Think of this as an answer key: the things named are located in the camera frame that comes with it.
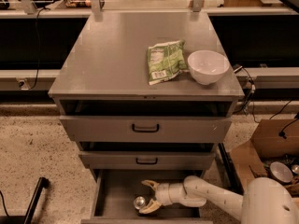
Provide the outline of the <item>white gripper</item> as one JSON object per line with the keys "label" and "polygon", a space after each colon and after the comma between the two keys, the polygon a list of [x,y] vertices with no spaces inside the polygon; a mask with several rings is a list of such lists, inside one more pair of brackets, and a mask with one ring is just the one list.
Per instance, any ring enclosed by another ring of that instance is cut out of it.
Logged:
{"label": "white gripper", "polygon": [[157,183],[153,180],[143,180],[142,185],[150,187],[155,191],[155,199],[139,210],[140,214],[150,214],[157,211],[162,205],[181,203],[186,196],[182,183]]}

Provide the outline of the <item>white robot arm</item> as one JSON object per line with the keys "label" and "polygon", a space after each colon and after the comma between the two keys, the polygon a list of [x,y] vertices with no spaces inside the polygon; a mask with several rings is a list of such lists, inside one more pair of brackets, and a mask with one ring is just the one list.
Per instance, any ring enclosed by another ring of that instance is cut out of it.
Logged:
{"label": "white robot arm", "polygon": [[210,201],[241,224],[299,224],[299,208],[291,194],[268,177],[252,180],[243,195],[195,175],[187,176],[182,183],[143,180],[142,184],[152,188],[154,197],[139,209],[140,214],[149,214],[174,203],[201,207]]}

